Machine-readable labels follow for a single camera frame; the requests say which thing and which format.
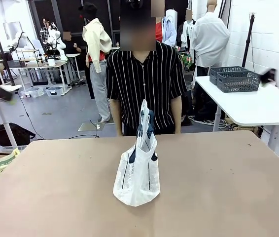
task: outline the gray pants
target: gray pants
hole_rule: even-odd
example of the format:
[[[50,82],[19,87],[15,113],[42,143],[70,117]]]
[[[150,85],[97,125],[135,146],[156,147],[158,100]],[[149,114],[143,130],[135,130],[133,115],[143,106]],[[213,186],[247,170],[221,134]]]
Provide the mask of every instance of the gray pants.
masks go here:
[[[106,61],[100,62],[101,73],[97,73],[94,64],[90,65],[90,80],[92,89],[94,90],[96,105],[99,110],[99,114],[102,117],[102,121],[108,121],[111,118],[110,110],[107,101],[106,91]]]

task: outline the black bag on floor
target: black bag on floor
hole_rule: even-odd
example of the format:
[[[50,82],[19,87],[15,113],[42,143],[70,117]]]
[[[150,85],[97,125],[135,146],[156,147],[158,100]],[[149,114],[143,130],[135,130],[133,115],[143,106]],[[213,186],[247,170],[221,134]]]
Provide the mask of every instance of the black bag on floor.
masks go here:
[[[30,139],[35,138],[35,134],[25,128],[11,122],[9,125],[18,146],[26,146],[30,144]],[[0,125],[0,146],[11,147],[10,140],[3,124]]]

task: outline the black striped shirt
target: black striped shirt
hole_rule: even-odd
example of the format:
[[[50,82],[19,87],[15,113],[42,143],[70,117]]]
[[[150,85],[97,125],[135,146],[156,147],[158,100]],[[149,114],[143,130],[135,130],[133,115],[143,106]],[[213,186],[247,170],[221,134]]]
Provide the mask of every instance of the black striped shirt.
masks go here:
[[[133,129],[140,123],[143,99],[155,113],[156,129],[173,126],[170,101],[187,91],[178,53],[158,41],[144,63],[131,51],[118,50],[110,55],[106,85],[108,98],[121,103],[122,122]]]

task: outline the red shirt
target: red shirt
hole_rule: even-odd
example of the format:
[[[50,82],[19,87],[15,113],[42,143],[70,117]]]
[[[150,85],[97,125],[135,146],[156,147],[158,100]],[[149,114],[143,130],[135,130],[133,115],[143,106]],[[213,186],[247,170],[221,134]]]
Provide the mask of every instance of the red shirt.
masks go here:
[[[105,53],[103,53],[102,51],[100,51],[100,57],[99,57],[99,61],[105,60]]]
[[[163,28],[161,22],[156,24],[156,40],[159,42],[163,41]]]

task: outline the brown table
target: brown table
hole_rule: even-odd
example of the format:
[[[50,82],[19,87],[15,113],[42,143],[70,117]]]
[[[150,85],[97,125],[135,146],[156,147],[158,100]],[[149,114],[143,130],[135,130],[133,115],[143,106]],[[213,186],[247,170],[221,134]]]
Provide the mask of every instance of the brown table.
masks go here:
[[[135,138],[31,143],[0,176],[0,237],[279,237],[279,157],[251,132],[158,136],[161,194],[112,194]]]

